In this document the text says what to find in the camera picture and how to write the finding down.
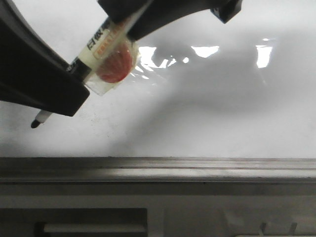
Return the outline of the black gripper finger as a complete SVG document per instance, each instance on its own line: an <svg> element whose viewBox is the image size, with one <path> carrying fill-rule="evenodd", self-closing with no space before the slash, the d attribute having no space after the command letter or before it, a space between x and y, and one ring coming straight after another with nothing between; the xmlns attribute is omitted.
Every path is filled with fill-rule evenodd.
<svg viewBox="0 0 316 237"><path fill-rule="evenodd" d="M0 99L73 116L88 89L32 29L11 0L0 2Z"/></svg>
<svg viewBox="0 0 316 237"><path fill-rule="evenodd" d="M210 10L222 23L227 23L241 11L240 0L99 0L98 4L115 23L149 6L133 24L127 35L139 40L155 30L184 16Z"/></svg>

